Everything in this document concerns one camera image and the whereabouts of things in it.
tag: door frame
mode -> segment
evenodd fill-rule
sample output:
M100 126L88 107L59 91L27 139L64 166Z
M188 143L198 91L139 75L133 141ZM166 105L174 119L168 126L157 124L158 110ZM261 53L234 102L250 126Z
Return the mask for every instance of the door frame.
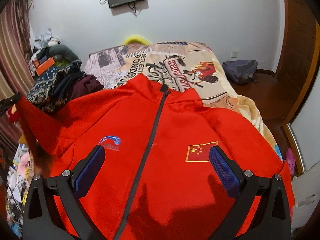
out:
M298 99L294 103L291 111L289 112L287 117L284 119L284 122L282 124L282 128L284 129L284 132L289 140L293 154L297 159L296 164L298 169L298 175L305 173L306 169L305 169L305 165L303 162L303 157L299 148L298 141L291 128L291 123L296 119L297 115L303 108L312 90L312 87L315 83L315 80L319 71L319 65L320 65L319 54L320 54L320 26L318 22L316 22L316 43L315 43L315 49L313 52L310 70L309 70L306 82L304 83L302 90L298 96Z

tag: blue gripper pad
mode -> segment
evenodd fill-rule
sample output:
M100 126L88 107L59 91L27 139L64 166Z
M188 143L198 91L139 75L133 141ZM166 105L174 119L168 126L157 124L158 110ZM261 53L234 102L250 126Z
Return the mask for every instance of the blue gripper pad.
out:
M96 146L85 160L81 160L78 163L82 169L79 174L75 174L76 179L73 187L75 189L74 195L76 198L79 199L87 195L92 183L94 182L104 163L105 157L106 153L104 148L102 146Z
M240 181L215 146L210 149L209 159L228 196L238 199L241 194Z

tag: patterned blanket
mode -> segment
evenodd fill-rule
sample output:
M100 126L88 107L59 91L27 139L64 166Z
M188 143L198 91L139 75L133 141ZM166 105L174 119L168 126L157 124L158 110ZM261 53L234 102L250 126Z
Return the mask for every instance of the patterned blanket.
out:
M215 54L203 43L174 41L114 47L92 53L84 72L95 75L105 89L124 85L140 73L180 92L194 88L205 106L227 108L247 118L278 153L255 103L237 95Z

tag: red jacket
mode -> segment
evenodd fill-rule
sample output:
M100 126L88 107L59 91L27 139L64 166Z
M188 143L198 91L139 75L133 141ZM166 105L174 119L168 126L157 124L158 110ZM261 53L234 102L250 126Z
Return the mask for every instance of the red jacket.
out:
M52 117L26 100L17 106L24 129L28 124L56 157L52 176L72 169L96 144L105 147L105 163L80 202L107 239L206 240L234 203L208 162L215 144L243 170L281 174L294 205L288 165L248 120L203 107L193 89L166 95L160 89L140 74L122 87L74 99ZM238 234L248 229L258 202ZM56 203L67 230L76 234Z

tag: embroidered logo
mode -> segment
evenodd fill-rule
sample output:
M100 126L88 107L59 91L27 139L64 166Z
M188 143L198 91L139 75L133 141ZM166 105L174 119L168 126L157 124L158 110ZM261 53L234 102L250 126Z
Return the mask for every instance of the embroidered logo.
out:
M120 143L121 139L119 137L109 135L102 138L99 142L99 145L103 146L105 149L110 149L118 152Z
M218 142L188 146L186 162L209 162L211 147L218 145Z

